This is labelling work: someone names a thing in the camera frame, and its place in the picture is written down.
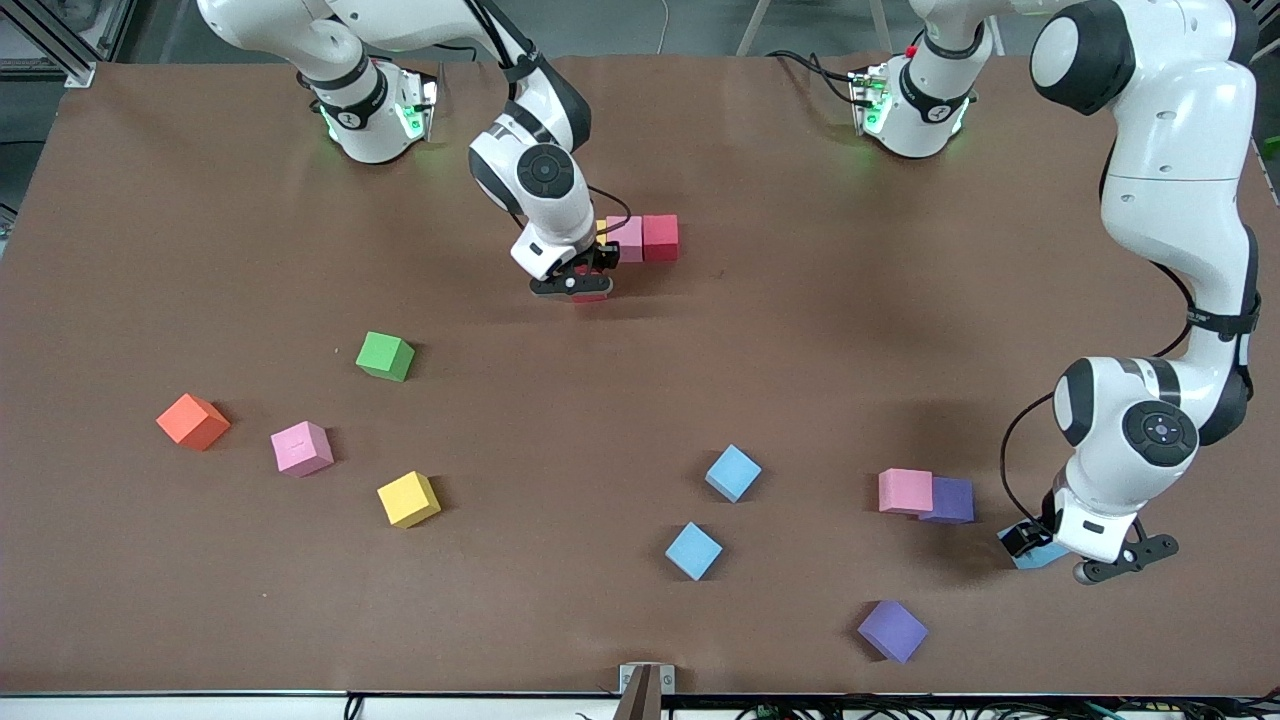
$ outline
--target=yellow cube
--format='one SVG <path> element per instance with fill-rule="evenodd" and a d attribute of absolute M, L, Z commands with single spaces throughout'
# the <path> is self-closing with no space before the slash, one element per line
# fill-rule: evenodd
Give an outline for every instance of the yellow cube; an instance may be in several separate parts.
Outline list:
<path fill-rule="evenodd" d="M 412 528 L 440 511 L 431 482 L 419 473 L 410 473 L 378 488 L 378 497 L 387 509 L 387 519 L 397 528 Z"/>

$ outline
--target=tiled floor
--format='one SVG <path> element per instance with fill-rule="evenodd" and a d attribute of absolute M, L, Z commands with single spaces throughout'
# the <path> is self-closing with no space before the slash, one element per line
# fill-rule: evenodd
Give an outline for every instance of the tiled floor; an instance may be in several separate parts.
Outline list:
<path fill-rule="evenodd" d="M 653 53 L 662 35 L 662 0 L 499 1 L 511 19 L 552 56 Z M 671 22 L 663 53 L 685 55 L 733 54 L 754 8 L 753 0 L 667 1 Z M 884 9 L 895 49 L 901 50 L 920 22 L 906 0 L 884 0 Z M 1043 22 L 1043 18 L 1032 17 L 1001 18 L 1006 53 L 1030 53 Z M 1270 33 L 1263 38 L 1268 40 Z M 753 54 L 788 49 L 803 54 L 844 55 L 877 47 L 870 9 L 864 0 L 776 0 L 755 38 Z M 458 61 L 461 54 L 428 49 L 411 55 Z M 138 0 L 122 59 L 136 63 L 280 61 L 223 42 L 205 26 L 195 0 Z M 1263 59 L 1254 70 L 1261 87 L 1258 137 L 1280 135 L 1280 59 Z M 0 142 L 44 138 L 63 92 L 54 82 L 0 81 Z M 40 146 L 0 145 L 0 202 L 20 205 L 38 158 Z"/>

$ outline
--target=table surface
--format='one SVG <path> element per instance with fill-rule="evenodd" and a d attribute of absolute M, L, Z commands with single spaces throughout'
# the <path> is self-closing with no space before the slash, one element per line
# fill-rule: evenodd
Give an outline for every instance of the table surface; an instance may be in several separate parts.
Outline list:
<path fill-rule="evenodd" d="M 449 65 L 434 142 L 383 167 L 287 67 L 104 65 L 67 95 L 0 264 L 0 687 L 590 691 L 637 659 L 686 692 L 1274 684 L 1271 323 L 1249 421 L 1143 515 L 1176 559 L 1085 588 L 995 541 L 1010 418 L 1181 323 L 1098 220 L 1108 117 L 993 59 L 966 129 L 905 161 L 776 60 L 557 65 L 594 104 L 590 181 L 681 222 L 681 260 L 603 304 L 531 297 L 467 176 L 492 65 Z M 1266 292 L 1253 158 L 1239 205 Z M 371 329 L 417 347 L 404 384 L 353 365 Z M 207 452 L 154 423 L 183 392 L 233 421 Z M 294 479 L 269 434 L 301 420 L 339 461 Z M 737 505 L 701 479 L 728 443 L 765 469 Z M 1019 430 L 1027 502 L 1068 450 L 1047 410 Z M 979 521 L 876 512 L 887 466 L 972 478 Z M 445 511 L 399 530 L 375 489 L 408 470 Z M 662 552 L 689 521 L 726 547 L 698 583 Z M 906 665 L 855 634 L 879 600 L 929 626 Z"/>

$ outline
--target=light blue cube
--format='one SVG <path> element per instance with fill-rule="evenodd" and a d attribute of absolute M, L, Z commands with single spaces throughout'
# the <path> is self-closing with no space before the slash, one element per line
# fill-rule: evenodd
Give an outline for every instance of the light blue cube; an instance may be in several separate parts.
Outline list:
<path fill-rule="evenodd" d="M 1016 523 L 1009 525 L 1004 530 L 1000 530 L 996 533 L 996 538 L 998 539 L 1005 537 L 1005 533 L 1015 527 L 1018 527 Z M 1020 557 L 1014 557 L 1014 565 L 1016 565 L 1019 570 L 1038 570 L 1066 555 L 1070 555 L 1070 552 L 1065 547 L 1057 544 L 1056 542 L 1051 542 L 1046 546 L 1033 547 L 1029 552 Z"/>
<path fill-rule="evenodd" d="M 676 536 L 676 542 L 667 548 L 667 559 L 695 580 L 703 579 L 707 569 L 716 562 L 723 550 L 718 542 L 690 523 Z"/>
<path fill-rule="evenodd" d="M 759 474 L 760 466 L 736 445 L 731 445 L 721 454 L 712 469 L 707 470 L 707 482 L 730 502 L 737 502 Z"/>

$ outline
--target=magenta cube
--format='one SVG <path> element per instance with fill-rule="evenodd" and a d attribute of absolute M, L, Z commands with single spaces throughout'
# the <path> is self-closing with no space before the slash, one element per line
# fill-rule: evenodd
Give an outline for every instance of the magenta cube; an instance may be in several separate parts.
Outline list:
<path fill-rule="evenodd" d="M 973 523 L 973 483 L 933 478 L 933 510 L 922 512 L 920 519 L 952 525 Z"/>
<path fill-rule="evenodd" d="M 680 223 L 676 215 L 644 217 L 644 261 L 675 263 L 680 259 Z"/>
<path fill-rule="evenodd" d="M 858 626 L 858 633 L 876 646 L 881 655 L 897 662 L 906 662 L 929 629 L 911 615 L 901 602 L 886 600 Z"/>
<path fill-rule="evenodd" d="M 933 510 L 933 473 L 890 468 L 881 473 L 881 512 L 919 515 Z"/>
<path fill-rule="evenodd" d="M 611 215 L 604 218 L 604 227 L 612 228 L 622 220 L 626 218 Z M 620 263 L 644 263 L 644 220 L 640 218 L 632 215 L 627 224 L 609 231 L 609 237 L 605 240 L 618 243 Z"/>
<path fill-rule="evenodd" d="M 301 478 L 333 465 L 329 436 L 315 423 L 298 423 L 271 436 L 275 466 L 285 475 Z"/>

